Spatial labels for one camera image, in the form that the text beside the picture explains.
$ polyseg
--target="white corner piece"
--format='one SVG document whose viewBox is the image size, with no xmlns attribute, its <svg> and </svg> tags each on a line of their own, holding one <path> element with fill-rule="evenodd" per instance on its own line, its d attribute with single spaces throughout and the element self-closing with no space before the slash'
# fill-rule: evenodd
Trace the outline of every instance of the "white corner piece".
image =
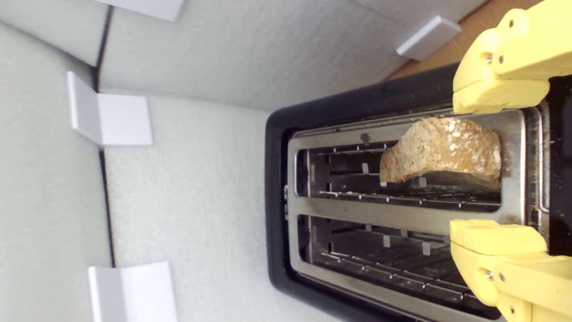
<svg viewBox="0 0 572 322">
<path fill-rule="evenodd" d="M 168 262 L 88 268 L 94 322 L 177 322 Z"/>
<path fill-rule="evenodd" d="M 436 15 L 421 29 L 405 40 L 397 54 L 414 60 L 424 60 L 461 32 L 461 27 L 440 15 Z"/>
<path fill-rule="evenodd" d="M 184 0 L 96 0 L 156 18 L 175 21 Z"/>
<path fill-rule="evenodd" d="M 71 127 L 101 146 L 153 144 L 147 99 L 96 93 L 73 72 L 67 73 Z"/>
</svg>

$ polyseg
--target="wooden surface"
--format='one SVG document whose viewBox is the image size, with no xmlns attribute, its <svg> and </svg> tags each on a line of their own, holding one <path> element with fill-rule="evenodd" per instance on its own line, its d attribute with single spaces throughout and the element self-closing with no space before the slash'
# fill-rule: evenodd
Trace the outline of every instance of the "wooden surface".
<svg viewBox="0 0 572 322">
<path fill-rule="evenodd" d="M 473 40 L 484 30 L 496 27 L 507 11 L 512 8 L 528 9 L 540 1 L 491 0 L 485 3 L 459 23 L 463 31 L 453 40 L 423 61 L 412 60 L 406 63 L 388 79 L 399 78 L 460 61 Z"/>
</svg>

